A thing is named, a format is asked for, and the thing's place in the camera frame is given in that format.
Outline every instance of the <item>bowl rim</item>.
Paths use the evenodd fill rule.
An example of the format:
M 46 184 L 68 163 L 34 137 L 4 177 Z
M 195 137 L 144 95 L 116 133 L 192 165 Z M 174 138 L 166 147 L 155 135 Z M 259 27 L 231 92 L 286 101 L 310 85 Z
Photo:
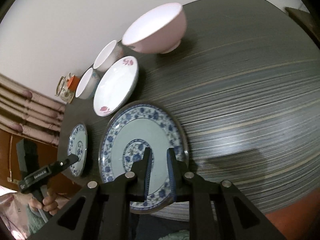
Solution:
M 129 92 L 127 93 L 127 95 L 122 99 L 121 103 L 120 103 L 114 110 L 112 110 L 112 111 L 111 111 L 110 113 L 108 113 L 108 114 L 99 115 L 99 114 L 96 112 L 96 108 L 95 108 L 95 101 L 96 101 L 95 99 L 96 99 L 96 93 L 97 93 L 97 91 L 98 91 L 98 87 L 100 86 L 102 79 L 106 76 L 106 74 L 108 73 L 108 71 L 109 71 L 118 61 L 123 60 L 124 58 L 127 58 L 127 57 L 132 57 L 132 58 L 135 60 L 135 63 L 136 63 L 136 65 L 137 65 L 136 72 L 135 72 L 135 74 L 134 74 L 134 78 L 133 78 L 133 80 L 132 80 L 132 83 L 131 83 L 131 87 L 130 87 L 130 89 L 129 89 Z M 139 63 L 138 63 L 138 60 L 137 60 L 136 57 L 131 56 L 131 55 L 125 56 L 125 57 L 122 57 L 121 59 L 117 60 L 115 63 L 113 63 L 113 65 L 106 71 L 106 73 L 105 73 L 105 74 L 103 75 L 103 77 L 101 78 L 101 80 L 100 80 L 100 82 L 99 82 L 99 84 L 98 84 L 98 86 L 97 86 L 97 89 L 96 89 L 96 91 L 95 91 L 95 93 L 94 93 L 94 97 L 93 97 L 93 110 L 94 110 L 94 112 L 96 113 L 96 115 L 99 116 L 99 117 L 105 117 L 105 116 L 108 116 L 108 115 L 113 114 L 114 112 L 116 112 L 116 111 L 123 105 L 123 103 L 127 100 L 128 94 L 129 94 L 130 92 L 131 92 L 131 93 L 133 92 L 132 88 L 136 86 L 137 81 L 138 81 L 138 76 L 139 76 Z
M 88 83 L 89 83 L 89 81 L 90 81 L 90 77 L 88 78 L 88 80 L 87 80 L 87 82 L 85 83 L 85 86 L 83 87 L 83 89 L 82 89 L 82 91 L 79 93 L 79 94 L 77 94 L 77 92 L 78 92 L 78 89 L 79 89 L 79 85 L 81 84 L 81 81 L 83 81 L 83 83 L 84 83 L 84 76 L 87 74 L 87 73 L 89 73 L 89 72 L 91 72 L 90 73 L 90 77 L 92 76 L 92 73 L 94 72 L 94 69 L 92 68 L 92 67 L 90 67 L 89 69 L 87 69 L 87 71 L 83 74 L 83 76 L 81 77 L 81 79 L 80 79 L 80 81 L 79 81 L 79 84 L 78 84 L 78 86 L 77 86 L 77 89 L 76 89 L 76 93 L 75 93 L 75 96 L 76 96 L 76 98 L 78 98 L 79 96 L 81 96 L 81 94 L 84 92 L 84 90 L 85 90 L 85 88 L 87 87 L 87 85 L 88 85 Z
M 173 17 L 170 22 L 172 22 L 175 18 L 177 18 L 177 17 L 180 15 L 180 13 L 183 11 L 183 5 L 182 5 L 181 3 L 178 3 L 178 2 L 165 3 L 165 4 L 159 5 L 159 6 L 155 7 L 155 8 L 147 11 L 146 13 L 144 13 L 143 15 L 141 15 L 138 19 L 136 19 L 136 20 L 129 26 L 129 28 L 125 31 L 125 33 L 124 33 L 123 36 L 122 36 L 122 40 L 121 40 L 122 44 L 123 44 L 124 46 L 130 46 L 130 45 L 132 45 L 132 44 L 135 44 L 135 43 L 137 43 L 137 42 L 139 42 L 139 41 L 144 40 L 145 38 L 153 35 L 153 34 L 156 33 L 157 31 L 159 31 L 159 30 L 161 30 L 162 28 L 164 28 L 165 26 L 167 26 L 170 22 L 167 22 L 167 23 L 166 23 L 165 25 L 163 25 L 161 28 L 155 30 L 154 32 L 152 32 L 151 34 L 149 34 L 149 35 L 146 36 L 146 37 L 143 37 L 143 38 L 140 39 L 140 40 L 137 40 L 137 41 L 131 42 L 131 43 L 124 43 L 124 42 L 123 42 L 124 36 L 127 34 L 128 30 L 131 28 L 131 26 L 132 26 L 135 22 L 137 22 L 140 18 L 142 18 L 142 17 L 143 17 L 144 15 L 146 15 L 147 13 L 149 13 L 149 12 L 151 12 L 151 11 L 153 11 L 153 10 L 161 7 L 161 6 L 165 6 L 165 5 L 168 5 L 168 4 L 178 4 L 178 5 L 180 5 L 179 13 L 177 13 L 177 15 L 176 15 L 175 17 Z
M 104 61 L 102 61 L 102 63 L 99 65 L 99 66 L 96 66 L 96 62 L 97 62 L 97 59 L 100 57 L 100 55 L 104 52 L 104 50 L 109 47 L 112 43 L 114 43 L 115 45 L 113 46 L 112 50 L 110 51 L 109 55 L 104 59 Z M 111 53 L 113 52 L 113 50 L 115 49 L 117 45 L 117 41 L 116 40 L 113 40 L 113 41 L 110 41 L 106 46 L 104 46 L 104 48 L 102 49 L 102 51 L 100 51 L 100 53 L 98 54 L 98 56 L 96 57 L 96 59 L 94 60 L 94 63 L 93 63 L 93 66 L 92 68 L 94 70 L 98 69 L 107 59 L 108 57 L 111 55 Z

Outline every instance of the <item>pink flower pattern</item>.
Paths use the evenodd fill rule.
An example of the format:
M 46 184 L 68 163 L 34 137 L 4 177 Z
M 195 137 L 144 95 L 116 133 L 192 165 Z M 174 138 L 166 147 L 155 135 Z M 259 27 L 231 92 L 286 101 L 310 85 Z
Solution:
M 109 114 L 111 112 L 110 108 L 107 106 L 101 107 L 100 111 L 103 112 L 104 114 Z
M 132 66 L 133 65 L 133 60 L 132 59 L 130 59 L 130 60 L 129 59 L 124 59 L 122 64 Z

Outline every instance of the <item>blue and white plate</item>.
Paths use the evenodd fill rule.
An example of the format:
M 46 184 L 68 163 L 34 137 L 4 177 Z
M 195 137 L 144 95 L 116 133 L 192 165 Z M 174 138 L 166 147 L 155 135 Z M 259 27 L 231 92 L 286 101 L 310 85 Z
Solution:
M 79 161 L 72 164 L 69 168 L 75 177 L 81 176 L 85 159 L 87 157 L 87 130 L 83 124 L 78 124 L 73 128 L 69 137 L 68 155 L 75 154 L 79 157 Z
M 104 182 L 113 181 L 129 171 L 133 162 L 143 158 L 144 149 L 152 149 L 152 170 L 148 198 L 131 202 L 131 211 L 152 213 L 170 204 L 167 149 L 173 147 L 180 161 L 188 163 L 183 130 L 164 110 L 151 104 L 133 102 L 110 121 L 102 138 L 99 167 Z

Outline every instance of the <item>teacup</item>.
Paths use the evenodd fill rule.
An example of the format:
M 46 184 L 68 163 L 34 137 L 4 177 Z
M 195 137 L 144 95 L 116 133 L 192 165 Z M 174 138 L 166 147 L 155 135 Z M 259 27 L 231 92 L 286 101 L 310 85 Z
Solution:
M 93 69 L 106 72 L 116 61 L 123 57 L 123 49 L 117 41 L 111 41 L 99 53 L 93 64 Z
M 94 93 L 99 85 L 100 77 L 93 68 L 89 68 L 82 76 L 76 90 L 76 98 L 89 99 L 94 96 Z

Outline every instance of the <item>dark wooden table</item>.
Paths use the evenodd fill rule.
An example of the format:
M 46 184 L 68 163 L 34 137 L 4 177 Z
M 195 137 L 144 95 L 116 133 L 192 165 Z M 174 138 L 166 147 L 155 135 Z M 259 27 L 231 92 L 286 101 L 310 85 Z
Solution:
M 189 140 L 190 168 L 207 180 L 233 181 L 263 212 L 295 202 L 320 174 L 320 51 L 286 14 L 265 0 L 199 0 L 184 6 L 188 28 L 164 55 L 137 58 L 138 85 L 129 102 L 165 106 Z M 67 155 L 73 127 L 84 122 L 88 156 L 84 186 L 101 182 L 99 143 L 111 116 L 92 100 L 67 105 L 58 158 Z M 188 205 L 157 215 L 187 220 Z

